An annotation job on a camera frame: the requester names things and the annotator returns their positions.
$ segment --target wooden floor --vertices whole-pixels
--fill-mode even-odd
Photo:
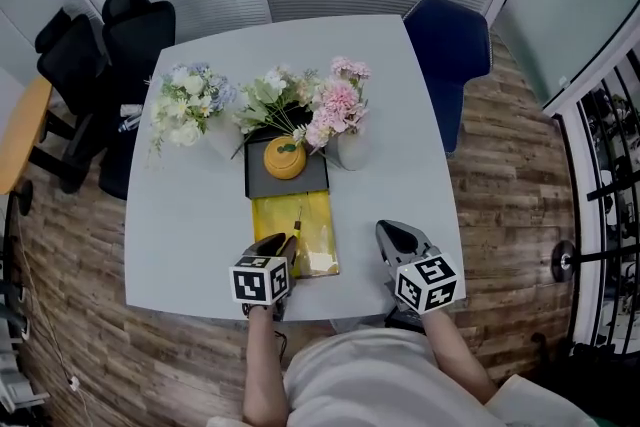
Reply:
[[[55,136],[45,146],[54,153],[62,148]],[[466,87],[460,143],[449,169],[468,293],[455,320],[501,380],[536,364],[534,332],[552,341],[566,333],[571,285],[553,283],[549,255],[558,240],[573,238],[573,210],[559,130],[541,114],[499,42],[491,76]],[[238,417],[244,323],[127,307],[125,203],[97,187],[95,163],[77,195],[63,194],[38,168],[27,175],[35,197],[31,213],[20,219],[26,257],[93,425],[192,427],[214,415]],[[26,280],[19,254],[16,261]],[[54,425],[88,425],[33,299],[29,310],[32,337],[20,349],[26,374],[38,391],[51,394],[47,410]],[[289,359],[330,329],[318,323],[287,332]]]

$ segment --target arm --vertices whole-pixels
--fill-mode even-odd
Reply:
[[[489,402],[498,388],[475,358],[458,328],[443,310],[422,315],[422,326],[435,354],[438,367],[481,404]]]
[[[273,308],[265,310],[257,306],[249,312],[243,420],[253,427],[284,427],[288,417],[289,404],[273,329]]]

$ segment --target yellow folder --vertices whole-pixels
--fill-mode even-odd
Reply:
[[[331,224],[329,192],[306,192],[251,200],[253,235],[256,240],[283,232],[293,235],[300,208],[300,240],[292,274],[314,278],[339,273]]]

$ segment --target black tray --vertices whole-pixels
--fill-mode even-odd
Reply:
[[[287,112],[294,126],[311,121],[311,113],[302,108]],[[269,174],[264,167],[264,150],[270,141],[282,135],[272,127],[256,130],[244,144],[244,191],[249,199],[270,196],[285,196],[303,192],[329,189],[327,163],[322,155],[307,153],[307,164],[298,176],[291,180],[280,180]]]

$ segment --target black and white marker cube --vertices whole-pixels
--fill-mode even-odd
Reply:
[[[450,255],[441,253],[398,266],[396,297],[422,315],[453,302],[458,271]]]
[[[243,256],[229,268],[233,300],[245,304],[274,304],[289,292],[289,270],[284,257]]]

